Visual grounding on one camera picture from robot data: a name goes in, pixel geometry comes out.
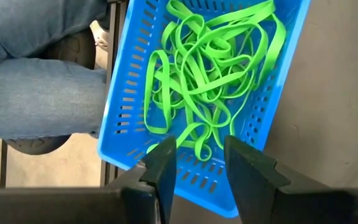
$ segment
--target tangled rubber bands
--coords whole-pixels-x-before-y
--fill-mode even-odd
[[[199,160],[207,161],[212,156],[208,139],[212,135],[223,149],[219,129],[229,125],[230,134],[235,135],[236,116],[250,92],[258,89],[274,68],[285,41],[285,26],[274,14],[272,0],[209,21],[176,0],[168,2],[167,11],[181,22],[166,26],[162,50],[151,53],[145,81],[144,122],[151,133],[166,134],[177,110],[184,109],[187,126],[177,139],[177,147],[193,148]],[[268,34],[260,25],[262,21],[276,24],[270,45]],[[256,49],[251,39],[254,32],[260,37]],[[241,44],[236,37],[241,37]],[[225,102],[242,97],[241,106],[231,114]],[[147,122],[151,102],[162,110],[164,127]],[[194,115],[202,122],[195,122]],[[225,118],[223,122],[219,122],[221,117]],[[200,135],[196,128],[203,128]]]

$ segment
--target blue plastic basket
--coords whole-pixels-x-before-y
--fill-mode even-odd
[[[187,7],[206,20],[261,1],[183,0]],[[131,0],[127,10],[98,145],[102,159],[125,170],[145,156],[151,144],[165,137],[150,134],[145,128],[143,99],[149,56],[160,48],[162,31],[174,19],[165,8],[167,2]],[[237,137],[260,150],[264,148],[310,0],[275,0],[275,5],[277,17],[287,28],[285,46],[276,68],[259,90],[250,95],[236,124]],[[262,26],[272,36],[275,26],[269,23]],[[238,102],[233,100],[231,104],[235,107]],[[152,114],[148,118],[150,123],[163,126],[159,110],[152,107],[149,114]],[[176,137],[186,125],[185,117],[181,115],[177,114],[170,131]],[[191,149],[178,149],[175,193],[224,217],[236,217],[238,211],[227,181],[223,151],[213,140],[210,146],[213,158],[208,162],[198,161]]]

